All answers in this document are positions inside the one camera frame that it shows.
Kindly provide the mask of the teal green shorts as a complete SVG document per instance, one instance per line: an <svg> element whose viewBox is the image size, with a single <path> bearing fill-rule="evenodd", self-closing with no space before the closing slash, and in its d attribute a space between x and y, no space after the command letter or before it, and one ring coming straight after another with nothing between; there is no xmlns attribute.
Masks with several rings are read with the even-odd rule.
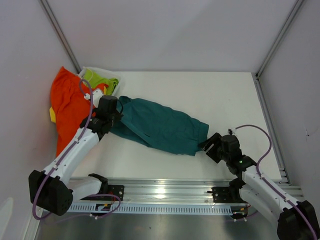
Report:
<svg viewBox="0 0 320 240"><path fill-rule="evenodd" d="M120 96L117 109L123 117L110 132L148 148L195 156L208 137L208 124L156 102Z"/></svg>

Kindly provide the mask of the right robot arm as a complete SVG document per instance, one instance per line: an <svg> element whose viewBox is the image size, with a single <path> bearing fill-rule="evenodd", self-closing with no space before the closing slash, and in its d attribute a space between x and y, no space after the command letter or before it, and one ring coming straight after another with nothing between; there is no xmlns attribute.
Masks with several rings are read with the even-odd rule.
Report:
<svg viewBox="0 0 320 240"><path fill-rule="evenodd" d="M320 238L320 226L313 205L291 196L262 173L258 164L242 153L235 135L215 133L200 143L199 148L216 163L224 161L236 176L229 183L229 198L252 205L275 227L280 240Z"/></svg>

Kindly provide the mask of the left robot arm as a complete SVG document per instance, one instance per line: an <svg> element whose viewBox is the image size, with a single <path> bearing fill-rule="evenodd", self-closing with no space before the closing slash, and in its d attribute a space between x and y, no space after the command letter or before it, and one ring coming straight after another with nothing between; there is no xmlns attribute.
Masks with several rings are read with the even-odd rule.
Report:
<svg viewBox="0 0 320 240"><path fill-rule="evenodd" d="M90 150L108 134L114 124L122 118L117 110L118 99L104 95L98 107L91 107L89 115L83 119L76 134L52 163L42 171L34 170L28 177L32 214L40 220L36 208L40 207L57 216L64 215L73 202L96 198L121 201L109 192L108 179L95 173L74 182L71 176Z"/></svg>

